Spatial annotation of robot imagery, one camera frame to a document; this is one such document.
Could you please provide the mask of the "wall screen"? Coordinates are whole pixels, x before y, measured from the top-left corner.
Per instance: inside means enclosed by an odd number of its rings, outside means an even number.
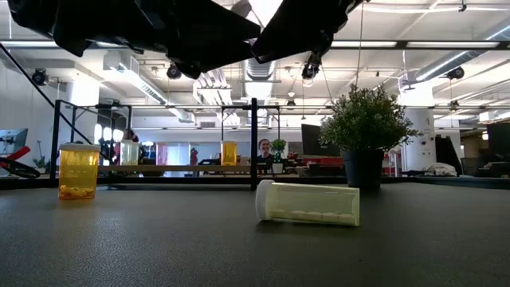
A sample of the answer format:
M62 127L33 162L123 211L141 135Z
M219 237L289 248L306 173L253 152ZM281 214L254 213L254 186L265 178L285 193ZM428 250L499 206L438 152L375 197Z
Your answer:
M28 129L0 130L0 156L7 157L26 145Z

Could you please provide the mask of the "black covered object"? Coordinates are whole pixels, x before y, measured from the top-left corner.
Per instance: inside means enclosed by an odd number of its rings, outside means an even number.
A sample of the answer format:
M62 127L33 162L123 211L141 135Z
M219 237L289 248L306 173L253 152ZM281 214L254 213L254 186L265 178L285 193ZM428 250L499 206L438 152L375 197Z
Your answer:
M462 175L463 170L461 161L453 147L452 140L449 136L435 136L436 159L438 163L445 163L455 168L457 175Z

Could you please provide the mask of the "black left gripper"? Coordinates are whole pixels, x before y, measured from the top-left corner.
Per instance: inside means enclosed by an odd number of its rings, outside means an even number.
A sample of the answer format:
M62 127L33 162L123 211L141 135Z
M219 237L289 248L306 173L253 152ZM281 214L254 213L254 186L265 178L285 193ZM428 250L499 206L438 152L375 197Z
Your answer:
M81 57L92 44L123 45L163 53L161 33L141 10L141 0L7 0L20 27Z

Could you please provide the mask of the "black computer monitor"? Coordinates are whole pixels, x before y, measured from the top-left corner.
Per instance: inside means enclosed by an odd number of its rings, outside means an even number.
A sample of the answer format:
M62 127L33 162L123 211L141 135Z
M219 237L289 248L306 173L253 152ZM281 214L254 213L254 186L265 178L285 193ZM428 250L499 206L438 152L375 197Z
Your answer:
M341 151L330 143L320 141L320 126L302 124L302 147L304 155L340 157Z
M494 123L487 126L488 146L495 154L510 154L510 123Z

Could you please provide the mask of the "person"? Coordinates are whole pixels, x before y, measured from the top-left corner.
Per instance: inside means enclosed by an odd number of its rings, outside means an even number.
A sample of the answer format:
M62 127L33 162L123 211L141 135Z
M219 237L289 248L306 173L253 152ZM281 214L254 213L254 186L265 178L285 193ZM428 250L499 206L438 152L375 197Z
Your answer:
M272 163L273 155L270 153L270 141L267 139L262 139L258 143L258 149L260 155L257 157L258 163Z
M105 155L108 165L120 165L120 141L132 140L139 144L138 136L131 130L103 128L101 137L97 140L101 152Z

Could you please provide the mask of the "small plant white pot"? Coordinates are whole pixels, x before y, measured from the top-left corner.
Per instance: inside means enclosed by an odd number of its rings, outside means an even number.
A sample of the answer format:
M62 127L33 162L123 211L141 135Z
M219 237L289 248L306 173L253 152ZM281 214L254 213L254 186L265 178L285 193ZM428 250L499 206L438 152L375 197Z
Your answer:
M272 159L272 170L273 174L281 174L284 170L284 150L286 146L286 141L282 139L276 139L271 142L270 150L273 154Z

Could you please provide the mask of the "wooden shelf black metal frame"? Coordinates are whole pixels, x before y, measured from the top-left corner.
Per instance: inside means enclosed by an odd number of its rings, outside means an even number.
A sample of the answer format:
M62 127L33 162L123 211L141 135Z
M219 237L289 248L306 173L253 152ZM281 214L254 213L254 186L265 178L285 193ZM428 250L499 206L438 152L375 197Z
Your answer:
M61 105L67 104L73 110L72 120L69 121L62 113L61 113ZM227 109L242 109L242 110L250 110L251 112L257 113L258 109L276 109L277 115L281 114L281 109L283 106L280 105L258 105L257 100L253 99L251 104L248 105L220 105L220 106L210 106L210 108L217 109L219 108L222 112ZM59 131L57 130L60 125L60 120L63 120L72 130L71 138L76 133L79 135L89 146L95 147L94 144L87 137L84 136L82 132L80 132L75 127L75 111L76 109L81 109L86 112L94 113L91 110L91 106L78 106L72 104L66 100L55 100L53 104L54 116L53 116L53 138L52 138L52 148L51 148L51 156L50 156L50 179L54 180L57 176L57 140L59 136ZM252 136L251 140L251 152L252 152L252 160L249 166L221 166L221 165L198 165L198 166L176 166L176 165L127 165L127 166L99 166L98 171L104 171L112 173L115 172L164 172L164 171L191 171L191 172L199 172L199 171L247 171L249 172L248 184L250 185L250 189L253 191L257 188L257 184L260 182L257 174L257 133L258 127L254 125L250 128L250 135Z

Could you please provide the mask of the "artificial green plant black pot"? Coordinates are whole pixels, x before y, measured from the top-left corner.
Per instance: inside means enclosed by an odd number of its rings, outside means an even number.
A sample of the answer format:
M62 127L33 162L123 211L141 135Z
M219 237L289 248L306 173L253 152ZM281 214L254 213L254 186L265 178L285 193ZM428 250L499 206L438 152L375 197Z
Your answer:
M331 110L321 122L319 141L340 149L349 187L378 190L384 154L423 135L413 128L396 95L383 86L373 90L352 85Z

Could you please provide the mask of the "white cloth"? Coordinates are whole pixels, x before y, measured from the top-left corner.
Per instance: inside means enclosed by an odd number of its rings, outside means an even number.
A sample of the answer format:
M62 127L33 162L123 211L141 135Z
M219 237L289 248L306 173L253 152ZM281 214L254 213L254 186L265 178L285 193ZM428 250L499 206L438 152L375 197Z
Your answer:
M457 177L457 171L454 166L447 163L434 163L423 169L425 175Z

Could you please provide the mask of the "black table mat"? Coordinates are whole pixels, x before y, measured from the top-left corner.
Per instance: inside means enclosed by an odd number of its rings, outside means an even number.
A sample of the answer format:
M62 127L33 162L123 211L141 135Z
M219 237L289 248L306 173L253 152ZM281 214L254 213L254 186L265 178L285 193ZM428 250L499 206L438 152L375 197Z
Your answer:
M0 191L5 286L510 287L510 191L387 184L352 228L260 222L240 187Z

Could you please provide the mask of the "orange pill bottle white cap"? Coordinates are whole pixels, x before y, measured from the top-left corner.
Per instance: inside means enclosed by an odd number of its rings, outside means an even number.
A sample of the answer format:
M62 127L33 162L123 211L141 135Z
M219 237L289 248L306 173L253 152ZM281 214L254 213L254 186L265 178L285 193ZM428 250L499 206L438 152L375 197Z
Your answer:
M222 166L236 166L237 165L237 143L236 142L222 141L221 165Z
M93 199L96 195L100 147L63 143L59 152L59 199Z

